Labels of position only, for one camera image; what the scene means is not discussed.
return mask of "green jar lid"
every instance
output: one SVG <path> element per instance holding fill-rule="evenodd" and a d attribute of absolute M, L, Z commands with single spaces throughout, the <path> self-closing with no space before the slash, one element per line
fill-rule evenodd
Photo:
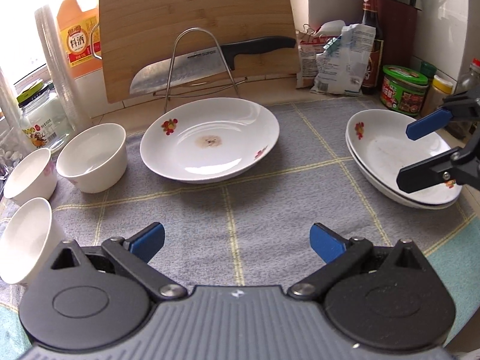
<path fill-rule="evenodd" d="M 39 95 L 45 92 L 46 90 L 45 86 L 46 85 L 43 83 L 42 79 L 38 79 L 37 81 L 34 81 L 30 85 L 27 85 L 25 88 L 22 89 L 20 94 L 17 96 L 18 104 L 25 103 L 27 100 L 33 100 L 39 97 Z"/>
<path fill-rule="evenodd" d="M 420 73 L 426 75 L 429 79 L 434 78 L 434 75 L 437 72 L 437 67 L 429 64 L 428 62 L 422 61 L 420 65 Z"/>
<path fill-rule="evenodd" d="M 405 83 L 415 84 L 415 85 L 427 85 L 428 78 L 426 75 L 418 73 L 408 67 L 395 66 L 393 64 L 388 64 L 383 67 L 383 73 L 392 76 L 395 79 L 405 81 Z"/>

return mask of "bottle cap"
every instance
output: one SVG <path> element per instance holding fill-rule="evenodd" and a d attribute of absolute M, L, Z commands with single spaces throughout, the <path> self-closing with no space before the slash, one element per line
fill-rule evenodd
<path fill-rule="evenodd" d="M 17 96 L 18 106 L 24 107 L 39 97 L 42 93 L 45 93 L 48 89 L 49 86 L 44 84 L 42 79 L 38 79 L 30 85 L 27 85 Z"/>
<path fill-rule="evenodd" d="M 434 78 L 435 73 L 437 72 L 437 67 L 429 64 L 428 62 L 422 61 L 420 65 L 420 73 L 426 75 L 429 79 Z"/>
<path fill-rule="evenodd" d="M 480 73 L 480 61 L 476 58 L 473 59 L 470 67 L 474 69 L 476 72 Z"/>
<path fill-rule="evenodd" d="M 453 83 L 445 79 L 441 79 L 437 75 L 433 77 L 431 84 L 447 95 L 450 95 L 453 92 Z"/>

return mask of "bamboo cutting board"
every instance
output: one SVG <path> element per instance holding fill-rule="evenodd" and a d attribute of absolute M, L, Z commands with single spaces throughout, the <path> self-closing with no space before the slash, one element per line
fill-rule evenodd
<path fill-rule="evenodd" d="M 177 36 L 191 27 L 210 30 L 220 44 L 262 36 L 295 38 L 290 0 L 99 0 L 103 73 L 109 103 L 130 97 L 135 74 L 169 59 Z M 205 33 L 185 35 L 177 55 L 214 46 Z M 234 77 L 299 71 L 298 51 L 281 49 L 235 58 Z M 226 73 L 202 81 L 227 78 Z"/>

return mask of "soy sauce bottle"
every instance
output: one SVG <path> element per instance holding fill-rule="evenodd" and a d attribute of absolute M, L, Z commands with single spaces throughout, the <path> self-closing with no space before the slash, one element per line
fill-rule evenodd
<path fill-rule="evenodd" d="M 367 72 L 361 86 L 362 92 L 366 95 L 373 93 L 377 86 L 378 74 L 382 64 L 383 32 L 378 24 L 378 2 L 377 0 L 363 0 L 362 24 L 375 27 L 375 40 L 368 59 Z"/>

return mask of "stacked plates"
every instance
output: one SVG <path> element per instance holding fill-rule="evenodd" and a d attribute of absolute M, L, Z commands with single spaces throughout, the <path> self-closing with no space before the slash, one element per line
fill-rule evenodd
<path fill-rule="evenodd" d="M 143 163 L 168 179 L 213 183 L 255 165 L 275 146 L 280 128 L 265 107 L 217 97 L 175 108 L 155 121 L 140 143 Z"/>
<path fill-rule="evenodd" d="M 347 123 L 346 144 L 366 179 L 387 197 L 408 207 L 446 208 L 462 190 L 453 180 L 414 193 L 405 193 L 397 186 L 401 168 L 450 149 L 436 133 L 410 140 L 405 130 L 413 121 L 412 117 L 389 110 L 358 112 Z"/>

